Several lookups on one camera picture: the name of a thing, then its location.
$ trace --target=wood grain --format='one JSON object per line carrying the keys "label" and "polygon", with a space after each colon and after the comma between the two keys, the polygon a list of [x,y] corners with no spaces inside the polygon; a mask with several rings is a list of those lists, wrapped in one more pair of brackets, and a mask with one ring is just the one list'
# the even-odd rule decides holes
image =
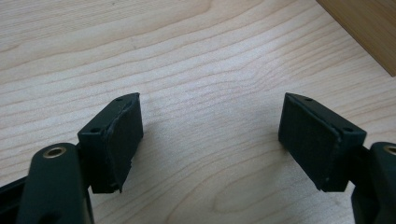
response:
{"label": "wood grain", "polygon": [[390,73],[396,76],[396,1],[318,0]]}
{"label": "wood grain", "polygon": [[277,141],[286,91],[396,142],[396,81],[314,0],[2,1],[0,185],[141,93],[145,137],[97,223],[353,223]]}

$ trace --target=black plastic part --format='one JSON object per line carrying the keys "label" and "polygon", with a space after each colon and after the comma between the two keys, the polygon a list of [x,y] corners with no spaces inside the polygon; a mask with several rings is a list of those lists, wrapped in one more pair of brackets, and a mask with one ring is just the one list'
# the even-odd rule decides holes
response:
{"label": "black plastic part", "polygon": [[0,223],[15,223],[26,177],[0,188]]}
{"label": "black plastic part", "polygon": [[373,144],[369,163],[379,201],[375,223],[396,223],[396,145],[385,142]]}
{"label": "black plastic part", "polygon": [[93,193],[122,190],[142,137],[139,93],[113,100],[78,132],[85,175]]}
{"label": "black plastic part", "polygon": [[17,223],[93,223],[74,145],[52,145],[33,156]]}
{"label": "black plastic part", "polygon": [[379,210],[379,203],[375,196],[367,195],[364,190],[356,187],[353,190],[351,201],[356,224],[375,223]]}
{"label": "black plastic part", "polygon": [[366,132],[305,96],[286,93],[279,141],[300,164],[317,189],[344,191],[351,155]]}

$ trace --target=hole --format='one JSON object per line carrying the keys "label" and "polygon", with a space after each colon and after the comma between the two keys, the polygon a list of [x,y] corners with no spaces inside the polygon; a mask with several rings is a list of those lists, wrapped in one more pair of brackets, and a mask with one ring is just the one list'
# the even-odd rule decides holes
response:
{"label": "hole", "polygon": [[351,128],[343,128],[343,130],[348,132],[348,133],[352,133],[353,132],[353,129],[351,129]]}
{"label": "hole", "polygon": [[390,153],[390,154],[396,156],[396,147],[393,147],[393,146],[385,146],[385,150],[386,150],[388,153]]}
{"label": "hole", "polygon": [[100,128],[92,128],[91,129],[91,133],[99,133],[100,132]]}
{"label": "hole", "polygon": [[52,158],[61,156],[65,152],[66,152],[66,148],[65,147],[53,147],[53,148],[48,149],[44,153],[43,156],[44,156],[44,158],[52,159]]}
{"label": "hole", "polygon": [[39,224],[54,224],[57,223],[61,219],[61,213],[60,212],[49,212],[46,215],[44,215],[42,218],[38,220]]}

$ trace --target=wooden board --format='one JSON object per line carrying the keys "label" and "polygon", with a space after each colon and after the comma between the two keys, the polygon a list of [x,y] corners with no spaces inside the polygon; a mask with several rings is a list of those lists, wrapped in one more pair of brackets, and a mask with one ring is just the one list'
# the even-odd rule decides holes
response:
{"label": "wooden board", "polygon": [[315,0],[0,1],[0,185],[139,91],[145,136],[96,223],[354,223],[277,141],[286,91],[396,142],[396,79]]}
{"label": "wooden board", "polygon": [[396,76],[396,1],[318,0],[393,76]]}

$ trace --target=black plastic bracket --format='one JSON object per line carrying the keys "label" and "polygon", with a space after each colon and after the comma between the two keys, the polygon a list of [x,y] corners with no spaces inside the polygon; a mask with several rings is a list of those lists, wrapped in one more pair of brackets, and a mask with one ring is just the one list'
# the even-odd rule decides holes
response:
{"label": "black plastic bracket", "polygon": [[279,141],[316,187],[356,188],[352,205],[357,223],[396,223],[396,145],[363,146],[366,132],[315,100],[286,93]]}
{"label": "black plastic bracket", "polygon": [[76,146],[41,149],[26,178],[0,188],[0,223],[93,223],[87,188],[122,190],[142,137],[139,93],[113,100],[78,132]]}

